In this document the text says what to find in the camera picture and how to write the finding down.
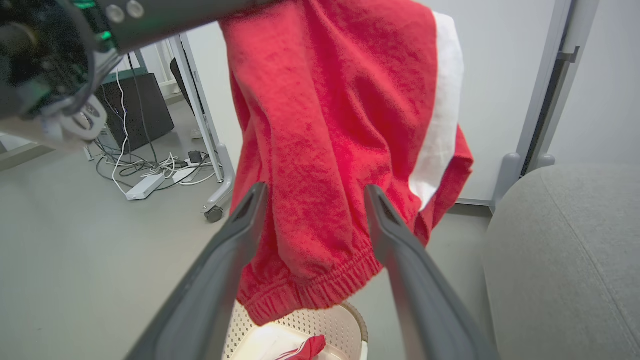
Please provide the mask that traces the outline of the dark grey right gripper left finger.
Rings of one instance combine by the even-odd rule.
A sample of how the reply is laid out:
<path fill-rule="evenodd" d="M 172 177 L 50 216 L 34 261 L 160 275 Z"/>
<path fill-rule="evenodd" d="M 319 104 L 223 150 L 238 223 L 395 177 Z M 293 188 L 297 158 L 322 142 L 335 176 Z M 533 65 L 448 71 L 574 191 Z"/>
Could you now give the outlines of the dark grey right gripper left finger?
<path fill-rule="evenodd" d="M 178 283 L 128 360 L 220 360 L 240 278 L 258 250 L 268 185 L 257 182 Z"/>

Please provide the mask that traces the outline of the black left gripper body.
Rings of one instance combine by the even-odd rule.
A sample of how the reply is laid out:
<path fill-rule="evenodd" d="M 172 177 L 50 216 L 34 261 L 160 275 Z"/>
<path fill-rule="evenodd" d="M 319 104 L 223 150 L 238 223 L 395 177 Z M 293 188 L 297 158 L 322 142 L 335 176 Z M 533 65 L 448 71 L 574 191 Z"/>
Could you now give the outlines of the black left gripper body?
<path fill-rule="evenodd" d="M 98 0 L 3 0 L 0 127 L 57 150 L 91 144 L 108 113 L 95 91 L 121 61 Z"/>

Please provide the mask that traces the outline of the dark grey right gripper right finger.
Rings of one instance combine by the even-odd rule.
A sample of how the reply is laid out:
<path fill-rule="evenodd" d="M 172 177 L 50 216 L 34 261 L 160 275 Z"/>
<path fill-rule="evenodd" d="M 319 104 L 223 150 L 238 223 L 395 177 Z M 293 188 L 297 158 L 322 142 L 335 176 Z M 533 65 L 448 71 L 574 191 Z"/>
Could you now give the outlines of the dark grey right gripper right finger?
<path fill-rule="evenodd" d="M 498 360 L 491 344 L 382 189 L 365 187 L 375 258 L 388 272 L 409 360 Z"/>

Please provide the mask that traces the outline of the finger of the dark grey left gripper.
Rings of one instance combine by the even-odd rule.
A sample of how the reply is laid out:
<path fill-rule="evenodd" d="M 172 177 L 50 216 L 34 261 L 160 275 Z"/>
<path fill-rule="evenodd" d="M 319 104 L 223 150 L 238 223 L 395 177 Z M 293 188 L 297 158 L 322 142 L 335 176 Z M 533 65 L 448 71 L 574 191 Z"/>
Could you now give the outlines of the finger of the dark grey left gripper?
<path fill-rule="evenodd" d="M 272 4 L 271 0 L 99 0 L 119 53 L 144 48 L 231 16 Z"/>

